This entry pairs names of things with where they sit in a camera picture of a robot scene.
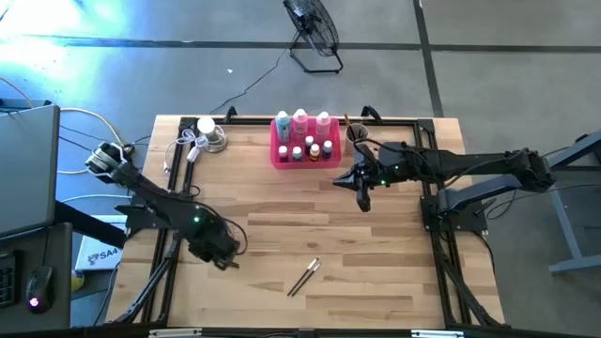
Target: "small bottle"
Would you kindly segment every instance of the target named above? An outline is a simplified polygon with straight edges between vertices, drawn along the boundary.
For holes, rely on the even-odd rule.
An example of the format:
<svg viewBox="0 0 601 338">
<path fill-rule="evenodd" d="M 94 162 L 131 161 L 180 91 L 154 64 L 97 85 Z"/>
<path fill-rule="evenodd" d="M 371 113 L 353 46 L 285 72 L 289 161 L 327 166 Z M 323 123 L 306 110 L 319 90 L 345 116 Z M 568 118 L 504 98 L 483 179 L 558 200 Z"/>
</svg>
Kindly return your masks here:
<svg viewBox="0 0 601 338">
<path fill-rule="evenodd" d="M 319 160 L 319 145 L 311 146 L 311 153 L 309 154 L 309 158 L 311 159 L 311 161 Z"/>
<path fill-rule="evenodd" d="M 280 146 L 278 150 L 280 161 L 288 161 L 288 148 L 286 146 Z"/>
<path fill-rule="evenodd" d="M 330 136 L 330 124 L 331 118 L 327 112 L 321 112 L 321 114 L 317 116 L 316 139 L 318 143 L 326 140 L 328 136 Z"/>
<path fill-rule="evenodd" d="M 323 143 L 323 158 L 329 159 L 331 157 L 331 151 L 332 151 L 331 141 L 328 140 Z"/>
<path fill-rule="evenodd" d="M 302 150 L 300 146 L 292 148 L 292 159 L 294 159 L 294 161 L 302 160 Z"/>
<path fill-rule="evenodd" d="M 311 146 L 313 145 L 313 136 L 307 136 L 304 139 L 304 154 L 309 156 L 309 151 L 311 151 Z"/>
<path fill-rule="evenodd" d="M 307 135 L 307 129 L 309 125 L 309 116 L 303 109 L 299 109 L 294 116 L 292 116 L 294 137 L 297 141 L 302 141 Z"/>
<path fill-rule="evenodd" d="M 275 117 L 275 126 L 278 130 L 278 140 L 280 143 L 290 142 L 290 116 L 285 111 L 281 111 Z"/>
</svg>

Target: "computer mouse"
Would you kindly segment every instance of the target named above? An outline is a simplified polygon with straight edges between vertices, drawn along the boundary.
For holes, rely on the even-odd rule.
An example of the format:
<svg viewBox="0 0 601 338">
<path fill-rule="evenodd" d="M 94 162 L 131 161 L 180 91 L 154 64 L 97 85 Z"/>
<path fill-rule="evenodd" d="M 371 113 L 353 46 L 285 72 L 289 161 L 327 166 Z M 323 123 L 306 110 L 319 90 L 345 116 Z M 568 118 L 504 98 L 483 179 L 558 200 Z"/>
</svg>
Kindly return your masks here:
<svg viewBox="0 0 601 338">
<path fill-rule="evenodd" d="M 53 306 L 53 269 L 39 267 L 31 272 L 25 289 L 27 308 L 34 314 L 43 314 Z"/>
</svg>

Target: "electric fan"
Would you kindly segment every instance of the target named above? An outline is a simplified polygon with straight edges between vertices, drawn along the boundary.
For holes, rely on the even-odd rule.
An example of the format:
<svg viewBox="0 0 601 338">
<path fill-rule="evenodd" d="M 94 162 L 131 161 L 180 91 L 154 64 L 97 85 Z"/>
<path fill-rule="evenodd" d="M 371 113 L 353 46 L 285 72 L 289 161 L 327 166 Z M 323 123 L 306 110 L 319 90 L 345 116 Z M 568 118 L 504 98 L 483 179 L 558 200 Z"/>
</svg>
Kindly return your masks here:
<svg viewBox="0 0 601 338">
<path fill-rule="evenodd" d="M 343 68 L 342 61 L 338 56 L 338 33 L 330 14 L 319 0 L 284 0 L 284 7 L 292 23 L 297 29 L 297 35 L 292 42 L 296 43 L 300 37 L 311 44 L 311 47 L 321 56 L 336 56 L 339 69 L 311 70 L 306 68 L 302 62 L 292 53 L 292 57 L 308 73 L 338 73 Z"/>
</svg>

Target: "wooden table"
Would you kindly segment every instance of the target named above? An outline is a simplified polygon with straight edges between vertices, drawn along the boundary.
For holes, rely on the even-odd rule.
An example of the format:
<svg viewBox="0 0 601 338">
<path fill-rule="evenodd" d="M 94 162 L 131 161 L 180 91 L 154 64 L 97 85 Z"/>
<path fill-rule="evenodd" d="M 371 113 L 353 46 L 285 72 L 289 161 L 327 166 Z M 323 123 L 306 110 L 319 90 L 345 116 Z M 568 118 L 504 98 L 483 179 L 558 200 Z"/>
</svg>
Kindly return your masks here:
<svg viewBox="0 0 601 338">
<path fill-rule="evenodd" d="M 144 175 L 166 187 L 163 152 L 177 136 L 179 115 L 158 115 Z M 439 148 L 464 153 L 459 123 L 434 119 Z M 352 164 L 325 170 L 275 170 L 267 126 L 223 126 L 227 150 L 204 154 L 193 184 L 199 200 L 242 225 L 249 235 L 240 269 L 220 271 L 182 245 L 169 326 L 263 328 L 443 328 L 429 235 L 419 211 L 417 182 L 376 188 L 362 213 L 355 192 L 331 182 Z M 406 127 L 370 127 L 379 141 L 414 142 Z M 180 166 L 179 183 L 185 165 Z M 468 177 L 457 184 L 470 184 Z M 129 240 L 116 276 L 107 319 L 122 314 L 148 278 L 157 231 Z M 497 320 L 503 320 L 488 251 L 470 233 L 457 234 L 467 285 Z M 319 257 L 316 275 L 299 294 L 287 291 Z M 456 293 L 449 293 L 459 318 Z M 155 298 L 155 313 L 162 284 Z"/>
</svg>

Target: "cup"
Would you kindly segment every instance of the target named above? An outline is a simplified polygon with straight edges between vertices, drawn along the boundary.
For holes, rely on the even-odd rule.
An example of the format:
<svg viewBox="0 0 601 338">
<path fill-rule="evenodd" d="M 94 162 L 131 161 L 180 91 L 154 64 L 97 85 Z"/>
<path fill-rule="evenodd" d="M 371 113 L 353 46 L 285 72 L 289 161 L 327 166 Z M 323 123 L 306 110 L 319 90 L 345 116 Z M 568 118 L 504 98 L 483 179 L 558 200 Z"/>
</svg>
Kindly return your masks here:
<svg viewBox="0 0 601 338">
<path fill-rule="evenodd" d="M 353 134 L 357 139 L 365 138 L 369 134 L 369 130 L 361 123 L 353 123 L 350 127 L 347 127 L 347 132 L 345 133 L 345 137 L 347 141 L 345 142 L 345 155 L 352 155 L 355 151 L 355 146 L 353 145 L 354 139 L 352 138 L 351 129 L 353 130 Z"/>
</svg>

